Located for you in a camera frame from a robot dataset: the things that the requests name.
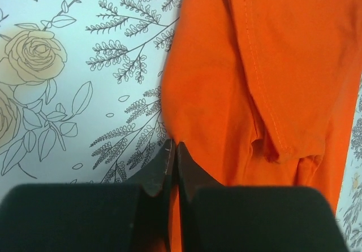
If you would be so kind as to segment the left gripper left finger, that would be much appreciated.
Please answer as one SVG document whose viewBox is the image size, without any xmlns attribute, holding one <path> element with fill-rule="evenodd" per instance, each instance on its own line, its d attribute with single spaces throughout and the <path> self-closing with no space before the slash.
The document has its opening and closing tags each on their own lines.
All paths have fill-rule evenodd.
<svg viewBox="0 0 362 252">
<path fill-rule="evenodd" d="M 170 251 L 175 142 L 113 184 L 21 184 L 1 201 L 2 251 Z"/>
</svg>

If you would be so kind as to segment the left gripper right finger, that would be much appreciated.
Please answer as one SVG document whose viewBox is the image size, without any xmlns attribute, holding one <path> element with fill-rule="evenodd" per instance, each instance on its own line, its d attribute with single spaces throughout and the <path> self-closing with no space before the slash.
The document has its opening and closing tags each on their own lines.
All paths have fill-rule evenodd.
<svg viewBox="0 0 362 252">
<path fill-rule="evenodd" d="M 329 204 L 303 186 L 224 186 L 176 149 L 184 251 L 347 251 Z"/>
</svg>

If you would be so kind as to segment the orange t-shirt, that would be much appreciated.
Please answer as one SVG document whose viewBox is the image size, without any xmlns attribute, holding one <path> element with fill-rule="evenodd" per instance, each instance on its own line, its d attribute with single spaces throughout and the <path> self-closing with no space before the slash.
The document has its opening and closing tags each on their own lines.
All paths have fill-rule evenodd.
<svg viewBox="0 0 362 252">
<path fill-rule="evenodd" d="M 337 209 L 361 78 L 361 0 L 183 0 L 169 135 L 224 185 L 302 185 Z"/>
</svg>

